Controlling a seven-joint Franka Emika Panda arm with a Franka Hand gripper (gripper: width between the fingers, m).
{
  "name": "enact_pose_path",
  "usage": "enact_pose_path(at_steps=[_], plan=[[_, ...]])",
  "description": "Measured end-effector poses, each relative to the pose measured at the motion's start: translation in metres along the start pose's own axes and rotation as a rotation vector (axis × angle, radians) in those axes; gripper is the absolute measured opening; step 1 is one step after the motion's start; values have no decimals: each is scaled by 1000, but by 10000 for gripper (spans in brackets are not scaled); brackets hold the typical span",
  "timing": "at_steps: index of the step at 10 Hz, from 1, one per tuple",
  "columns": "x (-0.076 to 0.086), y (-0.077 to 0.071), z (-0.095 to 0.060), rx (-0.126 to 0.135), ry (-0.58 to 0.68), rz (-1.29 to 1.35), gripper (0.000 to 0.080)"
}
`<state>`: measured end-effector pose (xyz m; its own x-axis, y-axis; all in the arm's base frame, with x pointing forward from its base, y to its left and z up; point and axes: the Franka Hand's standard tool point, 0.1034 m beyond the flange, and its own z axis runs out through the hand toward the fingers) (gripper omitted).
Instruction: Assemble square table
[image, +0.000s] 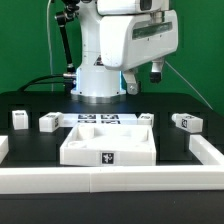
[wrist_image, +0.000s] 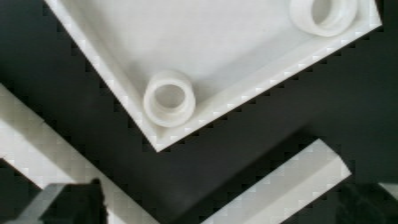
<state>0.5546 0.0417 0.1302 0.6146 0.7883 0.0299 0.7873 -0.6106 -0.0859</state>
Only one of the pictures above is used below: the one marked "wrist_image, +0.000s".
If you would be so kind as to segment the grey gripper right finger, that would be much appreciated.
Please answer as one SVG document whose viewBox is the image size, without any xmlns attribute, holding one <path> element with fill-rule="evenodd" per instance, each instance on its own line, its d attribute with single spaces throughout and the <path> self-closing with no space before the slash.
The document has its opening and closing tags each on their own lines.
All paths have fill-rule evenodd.
<svg viewBox="0 0 398 224">
<path fill-rule="evenodd" d="M 321 197 L 330 224 L 398 224 L 398 183 L 344 183 Z"/>
</svg>

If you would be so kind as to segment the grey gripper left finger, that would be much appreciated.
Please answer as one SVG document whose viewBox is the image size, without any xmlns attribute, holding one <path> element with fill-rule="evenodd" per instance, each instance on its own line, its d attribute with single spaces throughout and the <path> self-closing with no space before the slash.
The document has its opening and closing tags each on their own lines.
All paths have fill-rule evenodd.
<svg viewBox="0 0 398 224">
<path fill-rule="evenodd" d="M 100 182 L 52 183 L 31 199 L 12 224 L 108 224 Z"/>
</svg>

